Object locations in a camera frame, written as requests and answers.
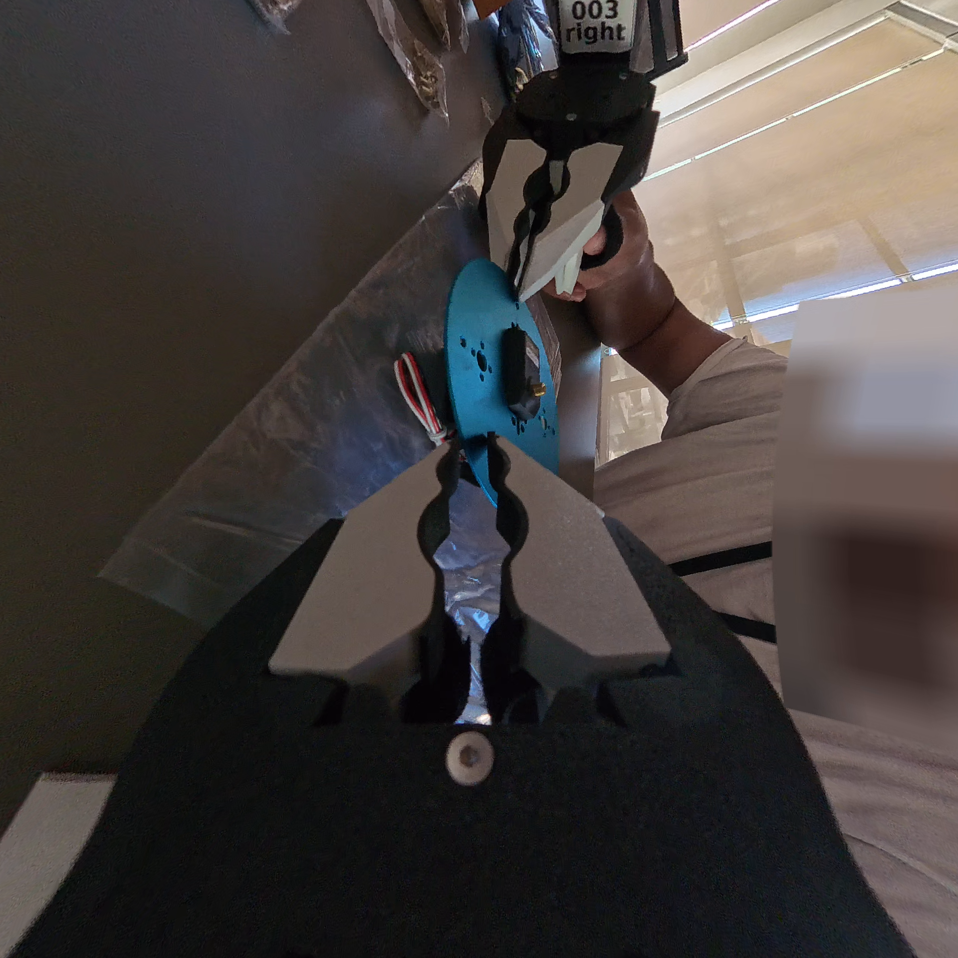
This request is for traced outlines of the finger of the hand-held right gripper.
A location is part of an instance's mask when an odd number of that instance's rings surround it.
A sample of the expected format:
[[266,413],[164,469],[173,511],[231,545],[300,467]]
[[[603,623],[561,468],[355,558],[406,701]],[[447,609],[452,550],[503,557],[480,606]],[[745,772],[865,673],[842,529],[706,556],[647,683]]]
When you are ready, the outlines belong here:
[[527,301],[553,283],[557,293],[573,291],[579,275],[596,264],[584,246],[605,219],[603,198],[623,147],[597,142],[574,150],[564,163],[548,161],[546,185],[559,186],[560,196],[533,212],[529,233],[521,241],[515,297]]
[[523,292],[536,234],[554,196],[547,152],[533,140],[509,139],[485,191],[490,260]]

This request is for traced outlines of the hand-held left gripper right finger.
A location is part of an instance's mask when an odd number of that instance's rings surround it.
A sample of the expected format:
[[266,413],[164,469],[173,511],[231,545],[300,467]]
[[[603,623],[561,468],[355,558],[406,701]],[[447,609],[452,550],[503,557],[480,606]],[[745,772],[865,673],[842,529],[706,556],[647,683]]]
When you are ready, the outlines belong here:
[[518,446],[487,438],[502,562],[486,689],[545,691],[662,667],[670,646],[605,515]]

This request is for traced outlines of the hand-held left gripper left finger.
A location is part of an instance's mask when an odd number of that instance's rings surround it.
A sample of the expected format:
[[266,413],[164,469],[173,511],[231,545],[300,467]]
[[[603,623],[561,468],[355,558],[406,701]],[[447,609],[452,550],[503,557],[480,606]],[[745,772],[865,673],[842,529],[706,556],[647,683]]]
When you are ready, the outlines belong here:
[[446,444],[349,511],[269,660],[272,675],[377,688],[421,679],[421,638],[445,615],[434,556],[459,467]]

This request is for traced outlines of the black servo motor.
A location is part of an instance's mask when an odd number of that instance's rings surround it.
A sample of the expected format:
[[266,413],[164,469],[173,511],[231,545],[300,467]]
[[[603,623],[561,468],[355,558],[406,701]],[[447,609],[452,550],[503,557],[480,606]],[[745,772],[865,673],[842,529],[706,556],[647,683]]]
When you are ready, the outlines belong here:
[[460,334],[453,345],[447,361],[451,408],[459,405],[482,430],[501,419],[523,431],[540,417],[551,387],[533,318],[513,319],[477,336]]

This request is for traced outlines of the blue round metal plate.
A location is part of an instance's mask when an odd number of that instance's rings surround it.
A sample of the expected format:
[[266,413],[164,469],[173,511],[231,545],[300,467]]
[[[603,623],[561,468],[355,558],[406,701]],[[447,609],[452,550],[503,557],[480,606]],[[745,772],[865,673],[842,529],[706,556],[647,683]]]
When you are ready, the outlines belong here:
[[[503,327],[510,320],[523,317],[533,318],[533,313],[526,304],[513,298],[512,287],[504,271],[483,257],[474,258],[468,262],[457,275],[449,294],[445,323],[447,384],[449,382],[447,361],[454,350],[453,339],[456,336],[460,334],[477,336],[482,330]],[[482,430],[473,417],[461,411],[459,405],[450,408],[453,425],[465,459],[475,481],[492,504],[497,502],[497,493],[491,484],[488,471],[486,438],[490,433],[510,441],[551,473],[558,472],[557,392],[552,364],[544,341],[543,346],[548,360],[547,382],[551,389],[542,414],[527,424],[523,431],[519,431],[504,419],[493,421],[491,429]]]

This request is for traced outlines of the person's right hand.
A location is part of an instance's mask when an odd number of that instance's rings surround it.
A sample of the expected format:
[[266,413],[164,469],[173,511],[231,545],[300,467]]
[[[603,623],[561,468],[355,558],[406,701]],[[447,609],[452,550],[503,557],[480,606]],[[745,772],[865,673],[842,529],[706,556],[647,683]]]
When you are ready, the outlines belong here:
[[655,262],[648,223],[632,191],[613,199],[599,230],[583,247],[582,257],[602,262],[581,268],[570,293],[559,293],[555,281],[545,286],[545,292],[583,305],[604,345],[618,352],[639,345],[676,305],[674,288]]

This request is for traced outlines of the dark blue plastic bundle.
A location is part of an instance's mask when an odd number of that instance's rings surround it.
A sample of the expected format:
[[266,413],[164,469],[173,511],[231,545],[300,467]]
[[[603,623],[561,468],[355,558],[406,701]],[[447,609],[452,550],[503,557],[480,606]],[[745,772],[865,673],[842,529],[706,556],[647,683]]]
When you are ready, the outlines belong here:
[[532,78],[557,68],[550,3],[510,1],[497,11],[496,55],[509,102]]

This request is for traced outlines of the black metal rack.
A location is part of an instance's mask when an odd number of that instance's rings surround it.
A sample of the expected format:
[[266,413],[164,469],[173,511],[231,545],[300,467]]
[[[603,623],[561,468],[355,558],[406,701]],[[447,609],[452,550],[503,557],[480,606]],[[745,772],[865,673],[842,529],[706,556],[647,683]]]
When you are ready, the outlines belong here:
[[655,80],[685,65],[679,1],[638,1],[630,69]]

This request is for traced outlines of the pile of clear hardware bags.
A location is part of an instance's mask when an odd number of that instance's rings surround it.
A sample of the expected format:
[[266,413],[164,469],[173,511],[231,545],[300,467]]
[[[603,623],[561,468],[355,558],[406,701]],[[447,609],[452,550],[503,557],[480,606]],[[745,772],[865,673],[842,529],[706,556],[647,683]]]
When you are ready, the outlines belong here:
[[[464,53],[470,48],[468,2],[364,1],[360,6],[367,9],[378,37],[420,106],[449,127],[448,78],[442,56],[455,46]],[[406,14],[409,7],[425,18],[429,40],[423,39],[410,22]]]

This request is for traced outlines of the clear plastic bag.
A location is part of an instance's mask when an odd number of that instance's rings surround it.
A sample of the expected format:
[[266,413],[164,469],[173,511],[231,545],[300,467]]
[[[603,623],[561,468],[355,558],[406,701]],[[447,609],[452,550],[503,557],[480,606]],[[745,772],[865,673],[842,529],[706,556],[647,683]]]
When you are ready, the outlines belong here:
[[447,303],[481,254],[482,187],[476,161],[126,535],[102,578],[208,633],[328,520],[433,451],[393,365],[414,355],[451,425]]

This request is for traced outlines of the beige window blinds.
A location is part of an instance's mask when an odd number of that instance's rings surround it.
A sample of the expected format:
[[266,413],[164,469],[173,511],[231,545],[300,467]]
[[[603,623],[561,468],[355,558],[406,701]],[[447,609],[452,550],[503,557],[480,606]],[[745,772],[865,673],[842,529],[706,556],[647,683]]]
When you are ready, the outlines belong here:
[[699,318],[791,338],[801,303],[956,283],[956,2],[850,2],[662,97],[637,189]]

